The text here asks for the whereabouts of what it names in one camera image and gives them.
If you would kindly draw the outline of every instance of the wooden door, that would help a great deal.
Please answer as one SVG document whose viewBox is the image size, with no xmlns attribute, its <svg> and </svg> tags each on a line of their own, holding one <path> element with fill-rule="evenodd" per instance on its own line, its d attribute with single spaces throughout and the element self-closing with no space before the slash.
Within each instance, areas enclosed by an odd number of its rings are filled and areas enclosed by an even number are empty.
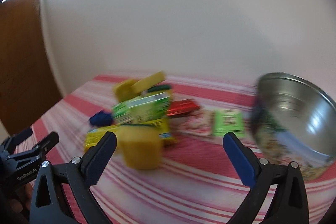
<svg viewBox="0 0 336 224">
<path fill-rule="evenodd" d="M 10 135 L 61 99 L 46 56 L 39 0 L 0 3 L 0 120 Z"/>
</svg>

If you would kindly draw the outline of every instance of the yellow sponge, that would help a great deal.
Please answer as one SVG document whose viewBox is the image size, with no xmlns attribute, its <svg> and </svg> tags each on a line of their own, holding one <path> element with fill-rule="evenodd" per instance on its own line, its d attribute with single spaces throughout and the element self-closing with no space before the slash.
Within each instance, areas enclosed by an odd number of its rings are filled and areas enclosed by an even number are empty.
<svg viewBox="0 0 336 224">
<path fill-rule="evenodd" d="M 118 102 L 124 102 L 140 95 L 140 92 L 134 92 L 132 86 L 137 82 L 135 79 L 127 79 L 113 86 L 113 92 Z"/>
<path fill-rule="evenodd" d="M 159 71 L 153 75 L 150 75 L 136 82 L 132 86 L 133 92 L 138 94 L 145 90 L 148 90 L 152 86 L 157 85 L 158 83 L 161 83 L 162 81 L 164 81 L 165 78 L 166 78 L 166 75 L 164 71 Z"/>
<path fill-rule="evenodd" d="M 118 145 L 128 167 L 145 170 L 159 166 L 162 158 L 160 131 L 153 126 L 122 125 Z"/>
</svg>

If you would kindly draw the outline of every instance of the blue cloth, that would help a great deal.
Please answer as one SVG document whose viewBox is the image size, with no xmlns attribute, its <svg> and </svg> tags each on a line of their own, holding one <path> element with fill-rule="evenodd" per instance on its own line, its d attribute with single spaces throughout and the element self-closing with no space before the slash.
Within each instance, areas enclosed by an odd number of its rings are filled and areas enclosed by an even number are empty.
<svg viewBox="0 0 336 224">
<path fill-rule="evenodd" d="M 92 126 L 107 127 L 113 123 L 113 117 L 110 112 L 100 111 L 93 115 L 89 122 Z"/>
</svg>

